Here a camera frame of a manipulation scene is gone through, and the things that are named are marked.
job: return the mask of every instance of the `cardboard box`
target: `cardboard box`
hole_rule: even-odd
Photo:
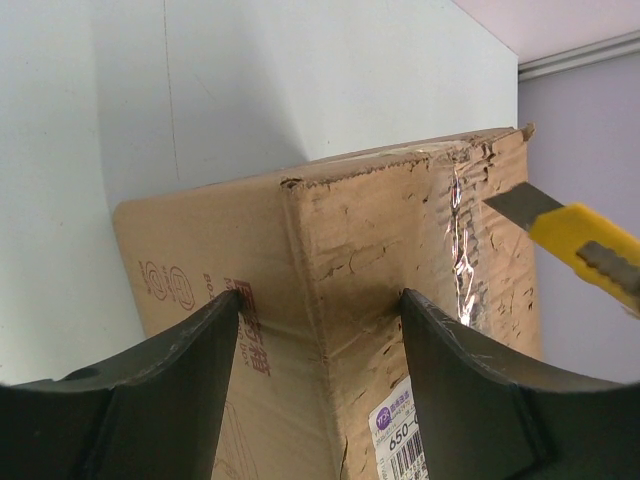
[[[526,180],[530,132],[360,152],[117,209],[149,335],[224,289],[249,299],[215,479],[378,478],[369,415],[407,376],[405,287],[539,357],[533,246],[480,201]]]

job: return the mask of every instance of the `metal blade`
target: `metal blade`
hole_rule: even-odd
[[[538,215],[564,206],[528,182],[519,183],[508,192],[486,199],[484,203],[527,232]]]

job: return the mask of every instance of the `logo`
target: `logo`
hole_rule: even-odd
[[[171,286],[173,287],[173,292],[180,306],[185,310],[191,310],[196,305],[196,299],[193,297],[193,291],[191,290],[187,276],[182,269],[171,267],[169,278],[171,279]]]
[[[145,265],[145,275],[149,282],[149,289],[158,300],[164,300],[167,297],[167,289],[162,284],[162,277],[160,276],[158,267],[156,267],[153,262],[147,262]]]
[[[376,425],[378,426],[378,430],[386,429],[390,423],[391,411],[387,407],[384,407],[380,410],[378,416],[376,417]]]

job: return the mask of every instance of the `label sticker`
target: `label sticker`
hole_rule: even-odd
[[[382,480],[429,479],[409,377],[371,412],[369,428]]]

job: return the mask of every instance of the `yellow knife handle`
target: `yellow knife handle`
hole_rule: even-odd
[[[640,298],[625,292],[611,278],[587,265],[578,251],[587,242],[613,250],[630,265],[640,267],[640,241],[633,235],[579,203],[539,215],[529,230],[531,239],[569,265],[584,281],[600,287],[640,313]]]

